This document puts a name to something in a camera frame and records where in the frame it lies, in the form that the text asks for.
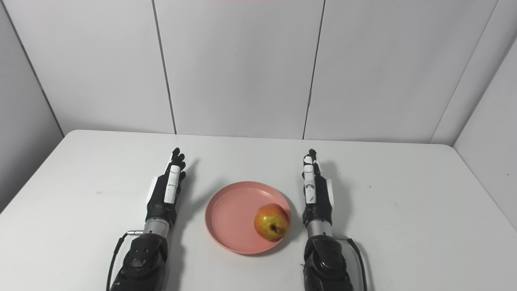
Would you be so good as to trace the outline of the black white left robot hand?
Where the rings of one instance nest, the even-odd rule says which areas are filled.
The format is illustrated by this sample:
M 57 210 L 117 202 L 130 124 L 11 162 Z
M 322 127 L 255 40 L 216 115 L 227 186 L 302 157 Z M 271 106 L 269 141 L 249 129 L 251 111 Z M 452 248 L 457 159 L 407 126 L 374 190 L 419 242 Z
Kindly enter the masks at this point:
M 175 148 L 166 171 L 157 177 L 153 192 L 147 202 L 146 221 L 161 220 L 172 227 L 176 221 L 176 202 L 181 192 L 181 183 L 186 177 L 185 155 Z

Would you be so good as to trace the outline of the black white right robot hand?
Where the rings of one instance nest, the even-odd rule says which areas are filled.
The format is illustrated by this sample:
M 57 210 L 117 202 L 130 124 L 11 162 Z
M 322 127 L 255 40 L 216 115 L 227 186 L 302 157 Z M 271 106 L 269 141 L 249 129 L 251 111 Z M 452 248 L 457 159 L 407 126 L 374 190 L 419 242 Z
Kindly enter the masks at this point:
M 303 195 L 305 209 L 303 210 L 303 224 L 306 228 L 312 221 L 332 224 L 332 210 L 334 193 L 330 179 L 321 174 L 321 167 L 317 158 L 317 151 L 309 149 L 303 157 Z

